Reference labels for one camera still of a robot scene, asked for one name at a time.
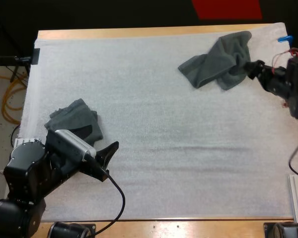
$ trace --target crumpled towel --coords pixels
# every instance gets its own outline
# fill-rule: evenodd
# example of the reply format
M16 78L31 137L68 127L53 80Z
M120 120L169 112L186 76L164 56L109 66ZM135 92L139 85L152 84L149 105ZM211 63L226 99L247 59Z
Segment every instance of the crumpled towel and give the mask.
M71 130L76 135L77 133L80 134L79 137L91 146L94 145L95 141L103 138L97 121L97 112L91 111L83 99L75 100L68 107L51 113L50 118L44 125L48 130ZM91 126L92 130L87 135L82 136L79 129L88 126Z
M249 31L219 37L208 54L194 56L178 69L195 88L217 79L219 86L228 90L246 77L243 66L250 61L247 43L251 37Z

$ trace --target floor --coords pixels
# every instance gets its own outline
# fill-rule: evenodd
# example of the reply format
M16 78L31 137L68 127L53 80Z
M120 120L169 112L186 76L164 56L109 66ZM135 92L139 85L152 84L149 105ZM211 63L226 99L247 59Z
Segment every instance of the floor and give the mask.
M23 73L24 69L20 68L18 72ZM11 77L12 72L9 71L6 67L0 66L0 75ZM8 86L9 86L9 80L0 79L0 171L1 173L9 161L9 155L12 151L12 146L10 144L10 136L13 129L17 126L15 124L11 124L7 122L1 114L2 97ZM13 107L19 107L24 103L24 99L25 99L25 90L14 94L9 99L8 103ZM9 113L15 119L21 120L22 111L17 111L17 112L9 111ZM0 173L0 199L4 198L5 190L6 190L6 182L5 182L4 176L1 173Z

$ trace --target black cable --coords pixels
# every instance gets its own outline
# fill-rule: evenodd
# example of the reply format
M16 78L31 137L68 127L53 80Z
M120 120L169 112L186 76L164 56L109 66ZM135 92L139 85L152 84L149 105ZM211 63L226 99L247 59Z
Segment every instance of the black cable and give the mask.
M13 129L12 133L11 133L11 137L10 137L10 143L11 143L11 146L14 147L13 145L13 142L12 142L12 138L13 138L13 134L15 133L15 131L20 127L20 125L17 125L15 127L15 129Z
M105 171L103 168L101 168L103 170L103 172L107 175L107 177L109 178L109 180L115 185L115 187L118 189L118 191L120 192L122 198L123 198L123 205L121 206L121 210L118 214L118 216L112 220L107 226L103 227L102 229L100 229L99 231L95 232L95 233L91 233L89 236L87 236L86 238L91 238L94 237L96 235L98 235L99 233L103 232L104 230L108 229L111 225L113 225L116 221L118 221L118 219L120 218L120 216L123 214L124 209L125 209L125 195L123 193L123 191L121 190L121 188L118 186L118 184L113 180L113 178L107 173L107 171Z
M8 66L6 66L6 68L9 69L12 73L14 73L14 71L13 71L12 69L10 69ZM19 72L15 72L15 76L16 76L17 78L19 78L17 74L19 74L20 76L23 76L21 73L19 73Z
M298 152L298 146L297 146L297 148L294 150L294 152L292 153L292 155L290 156L289 161L288 161L288 166L289 166L289 168L290 168L291 171L293 171L296 175L298 175L298 172L297 172L296 170L293 169L291 163L292 163L293 158L294 158L295 155L297 154L297 152Z
M10 69L8 66L6 66L6 68L9 69L9 70L14 74L14 71L13 71L12 69ZM19 78L19 76L18 76L17 74L20 74L20 76L23 76L23 75L22 75L21 73L18 73L18 72L16 72L16 73L14 74L14 76L17 77L17 79L20 81L20 83L22 83L23 86L27 88L27 85L26 85L25 83L22 82L22 80Z

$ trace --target wooden table edge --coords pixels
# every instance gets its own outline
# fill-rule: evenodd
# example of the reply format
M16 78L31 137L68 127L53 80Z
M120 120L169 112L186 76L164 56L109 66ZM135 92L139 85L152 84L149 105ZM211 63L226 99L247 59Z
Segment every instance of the wooden table edge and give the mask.
M74 29L74 30L41 30L37 39L100 39L121 37L150 37L199 33L214 33L226 31L243 31L269 24L239 24L212 26L176 26L176 27L147 27L147 28L110 28L110 29Z

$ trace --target table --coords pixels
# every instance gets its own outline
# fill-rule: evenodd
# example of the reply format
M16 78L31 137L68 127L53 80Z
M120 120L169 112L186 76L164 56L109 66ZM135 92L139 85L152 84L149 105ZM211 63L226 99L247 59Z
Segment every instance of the table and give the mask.
M39 31L38 39L93 39L119 37L145 37L182 35L225 31L241 31L268 24L244 24L222 26L187 26L125 29L83 29L83 30L46 30ZM98 237L254 237L262 238L264 222L293 221L287 218L197 218L197 219L160 219L141 221L119 221ZM96 222L97 229L108 222ZM51 223L42 223L35 238L47 237Z

